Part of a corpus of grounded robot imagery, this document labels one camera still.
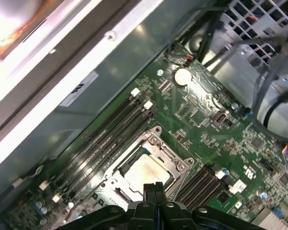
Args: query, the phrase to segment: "ram slot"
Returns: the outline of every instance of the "ram slot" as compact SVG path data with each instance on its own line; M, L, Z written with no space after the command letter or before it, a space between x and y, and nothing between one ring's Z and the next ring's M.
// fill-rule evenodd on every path
M75 175L72 175L71 179L67 182L66 187L70 187L75 182L78 182L85 174L85 172L89 170L96 163L96 160L98 160L98 158L106 156L106 154L104 154L103 156L101 156L101 154L103 154L105 150L111 148L111 146L116 144L120 136L123 134L125 126L129 126L130 124L132 124L132 122L138 118L141 112L142 112L141 110L137 110L136 113L132 114L131 120L129 120L130 117L128 117L127 123L126 122L122 123L119 127L117 127L113 131L113 133L111 133L113 136L111 136L111 138L110 137L107 138L107 142L105 142L106 144L102 142L97 146L94 153L90 152L90 155L92 157L89 159L88 163L84 167L82 167L82 169L79 170Z
M122 134L121 138L118 142L115 143L115 148L108 152L102 159L102 161L96 166L96 168L93 169L92 172L90 172L89 175L87 175L68 195L69 198L73 198L78 192L80 192L86 184L88 184L93 177L107 164L109 159L113 159L117 152L123 147L123 145L128 141L128 139L132 138L135 133L137 133L142 127L144 127L145 124L148 123L148 121L153 116L152 113L149 113L145 116L138 116L137 119L131 126L134 126L132 130L129 128L125 129L125 132Z
M204 177L199 178L193 185L192 189L182 199L182 203L189 203L190 200L196 198L198 194L209 186L211 177L210 174L205 174Z
M207 203L223 189L224 182L217 179L213 171L204 167L181 189L176 201L182 202L189 211Z
M197 207L200 204L206 204L206 202L209 202L209 200L214 197L215 192L218 191L216 190L217 187L217 181L210 181L203 190L198 191L198 193L196 193L193 198L189 200L189 202L186 204L187 209L191 210L193 207Z
M202 168L178 193L176 200L180 201L187 196L187 194L192 191L199 183L199 180L208 175L205 168Z
M130 104L130 99L125 100L120 106L119 108L111 114L111 116L85 141L85 143L83 143L79 149L77 151L75 151L67 160L67 162L65 162L65 164L62 166L62 168L60 169L60 172L64 171L67 167L69 167L69 165L74 161L77 160L77 156L91 143L92 140L94 140L95 138L97 138L105 129L106 127L109 125L109 123L112 123L112 121L114 119L116 119L125 109L126 107Z
M73 176L73 174L76 173L76 171L79 169L79 167L81 165L83 165L87 159L92 155L92 152L98 148L100 145L102 145L102 143L104 143L105 141L109 141L109 137L112 135L113 132L115 132L115 130L121 126L121 123L124 122L124 120L126 119L126 115L134 112L136 109L138 109L140 102L136 101L136 103L132 104L131 106L128 106L125 109L123 109L119 114L116 115L116 117L114 119L112 119L112 121L110 122L110 124L107 124L107 127L103 127L103 129L101 130L101 133L106 130L106 132L100 136L99 135L96 136L99 137L98 139L94 139L93 142L91 142L91 147L89 149L86 149L86 151L84 151L84 154L81 154L81 156L78 158L77 163L74 164L72 167L68 168L67 170L65 170L62 175L60 177L57 178L56 182L57 184L60 186L62 185L66 179L71 178Z

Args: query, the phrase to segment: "metal panel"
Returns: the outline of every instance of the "metal panel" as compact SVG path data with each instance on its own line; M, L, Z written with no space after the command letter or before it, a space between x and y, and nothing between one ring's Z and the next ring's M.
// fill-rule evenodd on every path
M71 106L57 107L0 165L0 192L42 158L66 148L73 136L86 128L165 47L177 20L201 2L207 1L185 0L183 5L176 0L162 1L96 68L100 77Z
M274 20L270 14L274 11L281 11L280 7L288 0L234 0L231 4L230 11L224 14L221 21L224 22L223 30L216 32L210 53L206 56L204 63L211 59L224 46L232 41L249 39L252 36L267 37L264 32L272 31L273 34L288 34L288 23L283 25L284 20L288 20L288 15L281 12L280 19ZM270 3L271 7L267 8L264 4ZM255 12L260 9L262 16L259 17ZM253 24L248 23L249 15L257 16L257 21ZM256 78L259 76L257 67L265 64L271 57L271 52L265 50L265 46L240 46L233 48L228 52L228 55L222 57L217 63L210 66L208 69L245 105L250 107L253 98L253 86ZM257 58L259 63L251 65L251 60ZM259 112L259 119L264 118L264 114L268 109L270 103L276 98L280 92L288 89L288 79L283 81L278 80L269 89L268 94L263 102ZM269 122L269 129L288 137L288 104L279 107L271 116Z

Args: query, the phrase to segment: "white slot latch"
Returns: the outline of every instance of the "white slot latch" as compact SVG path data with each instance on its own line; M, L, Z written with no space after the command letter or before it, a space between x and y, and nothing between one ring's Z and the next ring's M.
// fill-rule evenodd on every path
M39 188L40 190L44 191L47 187L48 187L48 182L47 181L43 181L40 185Z
M135 96L137 96L139 93L140 93L140 90L139 90L138 88L134 88L134 89L131 91L131 96L132 96L132 97L135 97Z

